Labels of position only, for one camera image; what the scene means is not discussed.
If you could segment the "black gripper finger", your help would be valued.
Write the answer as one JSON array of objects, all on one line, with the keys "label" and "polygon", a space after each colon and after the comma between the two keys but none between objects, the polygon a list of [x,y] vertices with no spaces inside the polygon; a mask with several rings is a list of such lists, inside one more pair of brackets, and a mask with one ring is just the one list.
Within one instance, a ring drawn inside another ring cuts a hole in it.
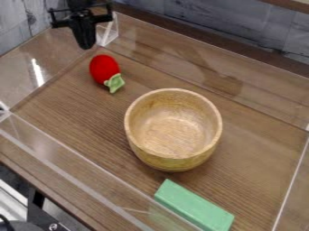
[{"label": "black gripper finger", "polygon": [[69,29],[73,33],[76,42],[78,46],[85,50],[86,49],[86,42],[84,41],[84,26],[82,22],[78,20],[69,21]]},{"label": "black gripper finger", "polygon": [[89,19],[85,20],[85,48],[89,49],[95,44],[95,24]]}]

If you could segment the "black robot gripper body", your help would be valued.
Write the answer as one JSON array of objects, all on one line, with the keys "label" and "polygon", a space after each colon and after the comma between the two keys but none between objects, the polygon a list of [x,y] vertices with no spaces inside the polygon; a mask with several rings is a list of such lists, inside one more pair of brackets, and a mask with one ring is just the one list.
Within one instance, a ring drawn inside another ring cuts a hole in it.
[{"label": "black robot gripper body", "polygon": [[[50,25],[53,28],[69,27],[73,23],[105,23],[113,20],[112,18],[112,0],[103,0],[97,3],[96,0],[65,0],[68,7],[62,9],[49,8],[46,12],[50,14]],[[93,7],[103,7],[105,14],[95,15]],[[68,18],[57,20],[56,13],[68,12]]]}]

